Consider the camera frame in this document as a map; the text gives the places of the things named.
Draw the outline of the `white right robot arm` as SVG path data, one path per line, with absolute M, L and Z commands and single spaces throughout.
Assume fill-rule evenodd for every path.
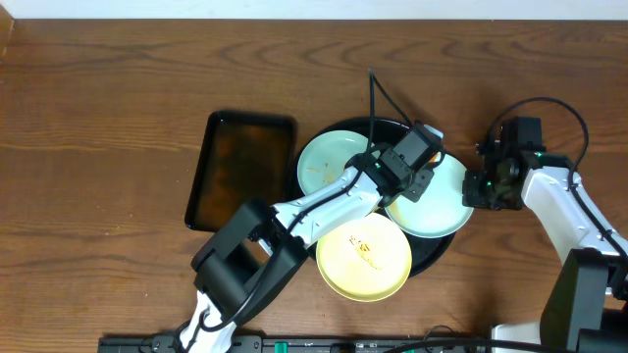
M 562 263 L 540 319 L 498 325 L 491 338 L 574 352 L 626 351 L 627 312 L 607 311 L 604 300 L 627 298 L 627 242 L 592 202 L 572 163 L 540 145 L 492 142 L 478 152 L 484 166 L 466 173 L 463 204 L 530 209 Z

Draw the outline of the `orange green scrub sponge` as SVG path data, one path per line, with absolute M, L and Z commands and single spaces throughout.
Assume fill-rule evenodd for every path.
M 431 160 L 429 161 L 429 164 L 434 164 L 437 163 L 439 161 L 439 159 L 441 158 L 441 152 L 438 152 L 434 157 L 431 158 Z

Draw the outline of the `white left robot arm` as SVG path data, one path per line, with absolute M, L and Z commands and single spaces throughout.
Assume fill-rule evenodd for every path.
M 234 330 L 265 309 L 332 230 L 418 193 L 443 151 L 406 156 L 387 147 L 378 158 L 360 153 L 332 184 L 296 200 L 242 204 L 191 260 L 197 305 L 177 337 L 181 352 L 226 352 Z

